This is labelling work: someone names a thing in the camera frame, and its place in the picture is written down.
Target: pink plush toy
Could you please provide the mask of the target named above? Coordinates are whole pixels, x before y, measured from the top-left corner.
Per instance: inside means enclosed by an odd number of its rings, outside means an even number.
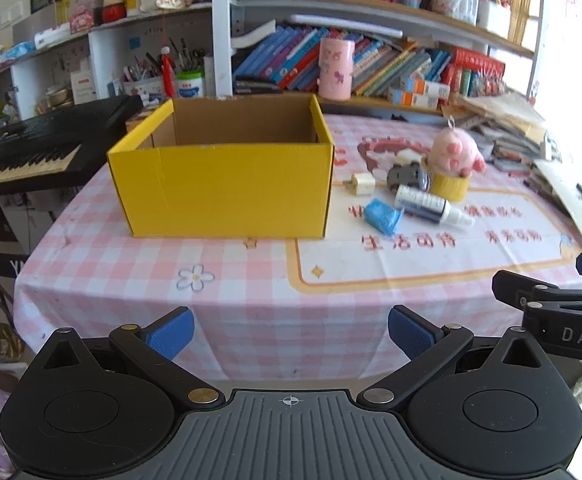
[[[486,164],[475,140],[464,130],[449,127],[437,134],[427,164],[434,173],[457,177],[471,177],[475,171],[484,171]]]

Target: black keyboard piano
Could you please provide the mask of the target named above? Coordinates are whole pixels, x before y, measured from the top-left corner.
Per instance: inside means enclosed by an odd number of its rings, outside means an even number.
[[[139,96],[118,96],[1,128],[0,195],[84,186],[141,109]]]

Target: pink tumbler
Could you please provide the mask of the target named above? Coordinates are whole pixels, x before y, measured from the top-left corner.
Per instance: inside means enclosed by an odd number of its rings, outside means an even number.
[[[348,40],[322,38],[320,41],[320,78],[318,95],[344,101],[351,97],[353,51],[356,44]]]

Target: table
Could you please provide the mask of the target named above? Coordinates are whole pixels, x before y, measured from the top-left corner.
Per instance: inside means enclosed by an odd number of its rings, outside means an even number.
[[[439,326],[457,322],[495,336],[521,320],[520,311],[492,297],[495,270],[582,287],[573,264],[582,246],[574,226],[492,167],[474,175],[461,205],[476,216],[472,229],[403,218],[394,239],[374,233],[360,218],[369,198],[348,193],[341,181],[363,170],[382,179],[397,150],[426,152],[438,129],[350,116],[326,120],[337,149],[325,240],[132,238],[105,166],[18,276],[20,335],[38,351],[61,326],[82,337],[104,336],[186,305],[196,331],[175,361],[200,378],[357,379],[406,361],[386,331],[394,304]],[[376,193],[390,200],[386,187]]]

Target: yellow cup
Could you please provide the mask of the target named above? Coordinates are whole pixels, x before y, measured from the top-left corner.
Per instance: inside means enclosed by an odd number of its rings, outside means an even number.
[[[460,202],[469,189],[471,178],[466,176],[444,176],[431,171],[426,158],[422,159],[421,166],[431,175],[429,192],[449,202]]]

